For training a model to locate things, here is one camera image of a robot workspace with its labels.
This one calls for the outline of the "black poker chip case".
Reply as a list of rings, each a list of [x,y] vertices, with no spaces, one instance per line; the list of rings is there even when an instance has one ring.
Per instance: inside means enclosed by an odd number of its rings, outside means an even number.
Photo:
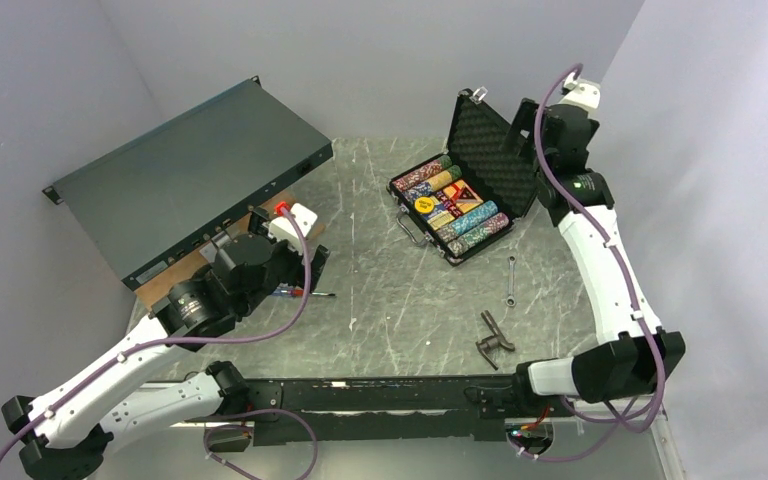
[[[414,244],[434,246],[452,266],[477,255],[498,241],[525,216],[537,199],[536,161],[505,160],[501,143],[510,123],[485,101],[486,89],[458,93],[449,135],[442,153],[397,175],[387,184],[400,212],[396,221],[407,217],[422,232]],[[453,222],[432,230],[427,214],[417,212],[414,201],[433,197],[434,210],[445,209],[435,193],[447,185],[465,180],[484,200],[477,208]]]

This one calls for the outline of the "yellow blue card deck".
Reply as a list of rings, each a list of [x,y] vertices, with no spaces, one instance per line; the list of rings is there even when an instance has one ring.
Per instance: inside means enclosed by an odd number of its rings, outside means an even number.
[[[447,224],[453,222],[462,216],[462,212],[458,209],[449,210],[433,210],[425,216],[425,220],[432,230],[439,230]]]

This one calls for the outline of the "yellow big blind button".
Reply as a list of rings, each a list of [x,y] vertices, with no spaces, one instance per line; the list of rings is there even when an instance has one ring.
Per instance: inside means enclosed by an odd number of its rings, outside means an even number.
[[[414,209],[421,214],[431,213],[436,206],[435,199],[433,197],[421,196],[417,198],[414,203]]]

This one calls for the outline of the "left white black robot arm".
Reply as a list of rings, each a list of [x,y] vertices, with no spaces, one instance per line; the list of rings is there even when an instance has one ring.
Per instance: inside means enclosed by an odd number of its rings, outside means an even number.
[[[227,333],[280,285],[315,288],[329,256],[324,246],[310,252],[254,234],[226,244],[79,374],[45,395],[15,396],[2,406],[22,445],[25,473],[85,479],[106,456],[173,424],[239,417],[254,396],[230,361],[165,389],[138,390],[157,370],[207,344],[227,343]]]

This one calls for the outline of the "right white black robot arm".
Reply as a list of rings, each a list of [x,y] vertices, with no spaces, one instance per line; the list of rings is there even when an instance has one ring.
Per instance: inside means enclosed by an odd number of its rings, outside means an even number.
[[[524,415],[538,413],[552,397],[589,403],[660,398],[686,351],[682,334],[665,331],[646,300],[622,244],[607,181],[587,165],[598,127],[579,106],[541,107],[525,99],[504,141],[534,164],[539,202],[576,262],[597,338],[595,347],[575,356],[518,365],[511,401]]]

